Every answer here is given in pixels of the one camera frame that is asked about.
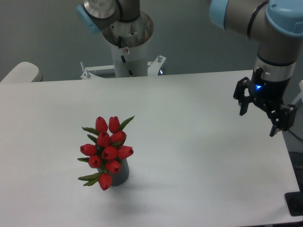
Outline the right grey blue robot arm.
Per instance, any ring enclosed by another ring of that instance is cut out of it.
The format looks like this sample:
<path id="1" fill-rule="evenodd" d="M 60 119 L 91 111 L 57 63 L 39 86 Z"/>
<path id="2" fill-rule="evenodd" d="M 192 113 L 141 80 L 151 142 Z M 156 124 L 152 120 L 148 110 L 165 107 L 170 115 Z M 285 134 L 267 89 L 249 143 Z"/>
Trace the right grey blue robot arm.
<path id="1" fill-rule="evenodd" d="M 233 97 L 244 115 L 249 104 L 272 122 L 270 136 L 289 130 L 297 108 L 283 96 L 303 44 L 303 3 L 300 0 L 212 0 L 210 20 L 258 42 L 251 78 L 237 82 Z"/>

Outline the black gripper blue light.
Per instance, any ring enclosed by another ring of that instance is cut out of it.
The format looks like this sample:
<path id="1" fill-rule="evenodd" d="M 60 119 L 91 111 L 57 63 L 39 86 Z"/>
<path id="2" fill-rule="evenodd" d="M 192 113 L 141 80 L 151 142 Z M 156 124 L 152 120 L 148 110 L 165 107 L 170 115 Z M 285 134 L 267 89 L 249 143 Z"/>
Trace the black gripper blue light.
<path id="1" fill-rule="evenodd" d="M 275 136 L 279 131 L 290 129 L 295 120 L 297 107 L 295 105 L 283 104 L 283 96 L 290 78 L 283 81 L 269 81 L 261 78 L 263 68 L 253 70 L 251 80 L 248 77 L 237 82 L 233 98 L 238 100 L 240 116 L 243 116 L 249 103 L 267 112 L 272 122 L 270 137 Z"/>

